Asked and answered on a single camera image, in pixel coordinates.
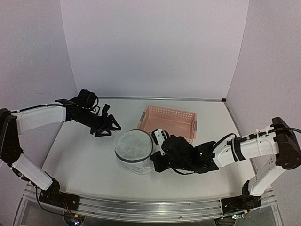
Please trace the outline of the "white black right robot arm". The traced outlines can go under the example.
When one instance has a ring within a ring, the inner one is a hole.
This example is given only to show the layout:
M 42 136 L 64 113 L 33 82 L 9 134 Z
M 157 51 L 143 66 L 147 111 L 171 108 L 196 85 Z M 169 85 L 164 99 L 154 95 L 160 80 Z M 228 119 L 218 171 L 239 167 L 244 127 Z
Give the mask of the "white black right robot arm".
M 284 172 L 301 165 L 297 133 L 276 117 L 272 124 L 249 135 L 229 133 L 218 141 L 193 146 L 183 137 L 156 129 L 151 136 L 158 147 L 150 159 L 156 172 L 172 169 L 180 175 L 205 174 L 246 160 L 254 162 L 256 174 L 247 180 L 239 196 L 221 199 L 222 215 L 230 215 L 261 206 L 265 190 Z

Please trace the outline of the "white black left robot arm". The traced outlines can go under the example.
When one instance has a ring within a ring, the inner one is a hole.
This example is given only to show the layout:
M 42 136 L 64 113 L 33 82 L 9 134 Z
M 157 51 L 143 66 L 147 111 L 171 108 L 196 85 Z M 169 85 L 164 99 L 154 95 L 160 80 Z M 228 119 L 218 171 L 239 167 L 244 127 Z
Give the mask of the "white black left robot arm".
M 120 131 L 121 126 L 108 113 L 110 106 L 97 106 L 95 102 L 96 99 L 59 99 L 55 103 L 20 110 L 1 109 L 0 158 L 21 180 L 34 186 L 39 203 L 76 210 L 80 197 L 63 192 L 61 183 L 30 159 L 25 152 L 29 143 L 25 141 L 24 134 L 46 125 L 69 121 L 88 127 L 90 134 L 96 137 L 111 136 L 113 132 Z

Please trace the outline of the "white mesh laundry bag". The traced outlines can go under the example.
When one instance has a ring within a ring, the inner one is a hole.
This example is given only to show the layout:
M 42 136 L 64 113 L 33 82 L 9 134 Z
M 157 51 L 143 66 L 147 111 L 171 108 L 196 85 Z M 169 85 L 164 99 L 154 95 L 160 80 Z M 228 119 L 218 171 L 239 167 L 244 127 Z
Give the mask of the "white mesh laundry bag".
M 154 170 L 151 155 L 154 143 L 142 130 L 132 129 L 115 140 L 114 153 L 118 161 L 131 172 L 145 175 Z

